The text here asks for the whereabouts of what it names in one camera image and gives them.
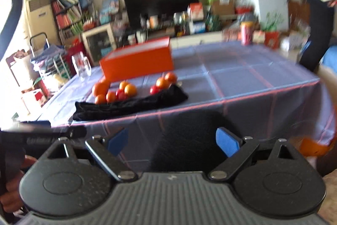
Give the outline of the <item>person's left hand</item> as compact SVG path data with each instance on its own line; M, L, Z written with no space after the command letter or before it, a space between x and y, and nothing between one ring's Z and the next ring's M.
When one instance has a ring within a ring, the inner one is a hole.
M19 184L25 175L22 169L31 167L36 161L36 158L26 155L21 165L21 169L13 179L6 183L7 191L1 195L1 205L5 212L14 213L23 207L23 202L19 194Z

